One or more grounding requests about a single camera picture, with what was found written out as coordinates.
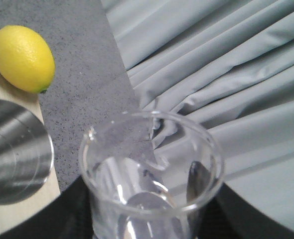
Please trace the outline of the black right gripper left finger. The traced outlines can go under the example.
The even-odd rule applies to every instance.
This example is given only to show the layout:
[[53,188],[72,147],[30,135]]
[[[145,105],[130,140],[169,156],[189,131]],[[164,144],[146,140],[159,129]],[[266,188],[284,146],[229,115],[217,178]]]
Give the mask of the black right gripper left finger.
[[89,190],[78,177],[58,198],[0,239],[92,239]]

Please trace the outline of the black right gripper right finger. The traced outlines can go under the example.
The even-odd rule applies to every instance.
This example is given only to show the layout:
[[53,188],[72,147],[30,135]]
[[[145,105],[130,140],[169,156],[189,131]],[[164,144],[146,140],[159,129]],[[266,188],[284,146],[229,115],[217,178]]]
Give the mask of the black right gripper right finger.
[[199,239],[294,239],[294,232],[270,219],[223,184],[207,205]]

